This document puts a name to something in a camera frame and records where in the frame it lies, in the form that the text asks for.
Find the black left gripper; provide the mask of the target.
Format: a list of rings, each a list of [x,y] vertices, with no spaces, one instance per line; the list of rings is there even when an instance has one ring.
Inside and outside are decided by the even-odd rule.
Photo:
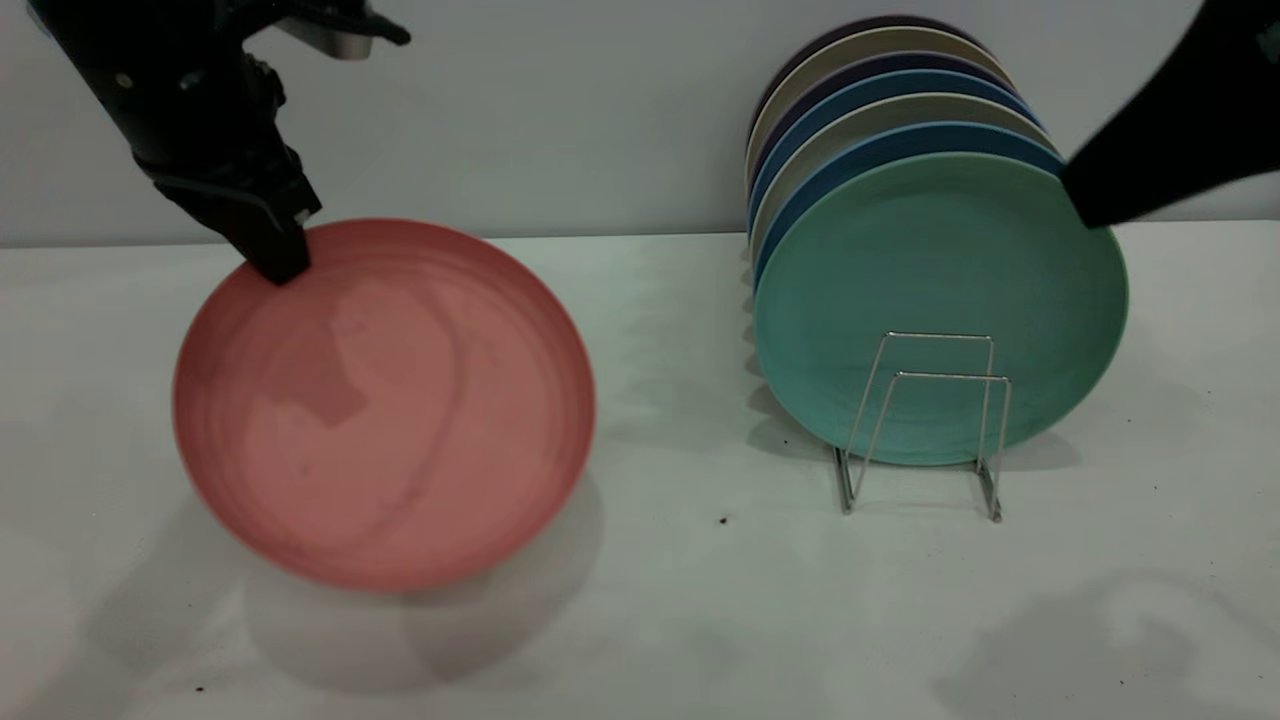
[[[83,45],[76,69],[155,181],[221,195],[215,231],[275,286],[310,268],[305,223],[323,205],[276,128],[285,91],[242,47]]]

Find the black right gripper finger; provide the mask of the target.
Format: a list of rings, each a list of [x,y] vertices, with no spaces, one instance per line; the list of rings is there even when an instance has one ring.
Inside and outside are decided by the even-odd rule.
[[[1279,167],[1279,4],[1204,1],[1165,63],[1060,179],[1089,228]]]

